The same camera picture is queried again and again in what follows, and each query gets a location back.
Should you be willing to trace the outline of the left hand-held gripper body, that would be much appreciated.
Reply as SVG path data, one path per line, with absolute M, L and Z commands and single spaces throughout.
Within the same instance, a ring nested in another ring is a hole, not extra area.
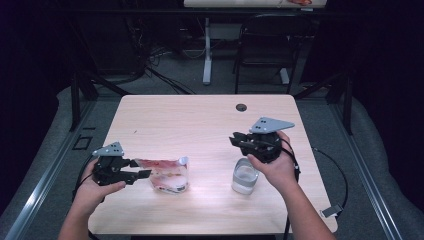
M 119 142 L 114 142 L 94 150 L 92 155 L 97 158 L 93 175 L 100 186 L 117 182 L 130 182 L 130 174 L 121 169 L 130 164 L 129 159 L 124 159 L 124 150 Z

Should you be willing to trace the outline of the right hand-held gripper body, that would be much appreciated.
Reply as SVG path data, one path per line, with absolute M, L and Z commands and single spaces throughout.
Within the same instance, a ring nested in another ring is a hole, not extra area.
M 288 121 L 260 117 L 249 129 L 248 142 L 253 145 L 254 155 L 262 163 L 274 161 L 281 153 L 281 138 L 278 131 L 292 128 Z

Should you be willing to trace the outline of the red and clear spouted pouch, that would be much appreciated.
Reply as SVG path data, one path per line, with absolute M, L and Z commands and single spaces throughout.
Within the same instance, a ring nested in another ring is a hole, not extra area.
M 155 190 L 180 194 L 188 189 L 188 157 L 176 160 L 137 159 L 136 163 L 141 168 L 151 171 L 149 180 Z

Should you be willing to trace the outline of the clear container with white lid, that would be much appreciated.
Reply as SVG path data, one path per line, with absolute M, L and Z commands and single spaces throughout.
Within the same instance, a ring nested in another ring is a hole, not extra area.
M 259 171 L 253 167 L 247 158 L 241 158 L 234 167 L 231 187 L 240 194 L 250 195 L 258 177 Z

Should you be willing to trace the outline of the person's right hand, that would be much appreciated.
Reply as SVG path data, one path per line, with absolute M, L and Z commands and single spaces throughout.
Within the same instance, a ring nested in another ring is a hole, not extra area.
M 282 131 L 277 134 L 281 138 L 282 152 L 271 163 L 260 162 L 255 156 L 248 154 L 247 159 L 252 166 L 265 175 L 268 182 L 282 195 L 293 193 L 299 187 L 295 178 L 294 151 L 290 145 L 290 138 Z

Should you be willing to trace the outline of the person's left hand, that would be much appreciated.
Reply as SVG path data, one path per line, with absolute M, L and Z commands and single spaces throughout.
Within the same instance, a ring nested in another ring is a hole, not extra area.
M 99 186 L 93 177 L 94 165 L 95 161 L 91 161 L 84 170 L 72 203 L 72 211 L 80 216 L 90 216 L 107 195 L 126 187 L 126 183 L 123 181 Z

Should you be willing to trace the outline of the black metal stand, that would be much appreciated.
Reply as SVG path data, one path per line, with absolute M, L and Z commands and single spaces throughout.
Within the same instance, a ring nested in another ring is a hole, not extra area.
M 342 125 L 346 132 L 351 135 L 353 81 L 350 78 L 350 74 L 348 72 L 336 73 L 321 82 L 315 83 L 306 90 L 295 94 L 294 98 L 296 100 L 303 99 L 327 85 L 330 86 L 330 89 L 328 90 L 328 93 L 325 97 L 327 103 L 336 104 L 340 99 L 343 99 Z
M 90 71 L 76 72 L 71 80 L 71 131 L 74 131 L 81 122 L 80 94 L 83 94 L 88 101 L 96 101 L 98 99 L 99 93 L 95 88 L 95 84 L 100 84 L 120 96 L 129 95 L 128 91 L 121 89 L 98 74 Z

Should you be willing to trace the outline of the grey table clamp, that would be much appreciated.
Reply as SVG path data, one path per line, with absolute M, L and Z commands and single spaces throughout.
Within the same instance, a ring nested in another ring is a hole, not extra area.
M 338 217 L 343 212 L 343 210 L 344 208 L 340 204 L 336 204 L 334 206 L 322 210 L 320 214 L 325 218 Z

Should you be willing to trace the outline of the light desk with white legs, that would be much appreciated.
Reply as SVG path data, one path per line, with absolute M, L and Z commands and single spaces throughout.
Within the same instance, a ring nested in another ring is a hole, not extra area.
M 189 8 L 292 8 L 313 11 L 312 9 L 324 8 L 328 0 L 312 0 L 312 4 L 301 6 L 293 4 L 287 0 L 184 0 L 184 6 Z M 203 83 L 211 83 L 212 55 L 211 55 L 211 35 L 210 22 L 206 18 L 205 26 L 205 65 L 203 74 Z

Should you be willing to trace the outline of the black folding chair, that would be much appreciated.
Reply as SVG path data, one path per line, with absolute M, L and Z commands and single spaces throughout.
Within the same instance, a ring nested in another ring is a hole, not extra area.
M 290 69 L 286 90 L 289 93 L 299 54 L 311 26 L 311 21 L 304 16 L 258 14 L 248 18 L 238 35 L 233 65 L 235 92 L 239 90 L 241 68 L 251 67 L 274 68 L 277 74 L 282 69 Z

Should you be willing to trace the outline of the black floor socket frame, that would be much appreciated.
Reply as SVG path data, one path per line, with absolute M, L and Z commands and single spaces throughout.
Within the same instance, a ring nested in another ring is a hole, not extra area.
M 92 136 L 79 135 L 72 147 L 73 150 L 87 150 L 91 144 Z

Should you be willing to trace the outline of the aluminium floor rail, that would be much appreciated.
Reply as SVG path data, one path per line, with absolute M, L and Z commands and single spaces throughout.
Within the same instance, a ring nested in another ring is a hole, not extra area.
M 387 240 L 403 240 L 403 237 L 393 219 L 389 208 L 382 197 L 378 186 L 365 162 L 365 159 L 352 134 L 349 134 L 342 121 L 342 113 L 337 105 L 329 104 L 329 109 L 335 118 L 336 125 L 342 133 L 353 155 L 353 163 L 359 175 L 361 183 L 367 193 L 368 199 L 374 209 L 374 212 L 380 222 L 380 225 L 386 235 Z
M 71 106 L 59 106 L 22 184 L 0 217 L 0 240 L 24 238 L 94 107 L 95 102 L 84 103 L 79 122 L 72 126 Z

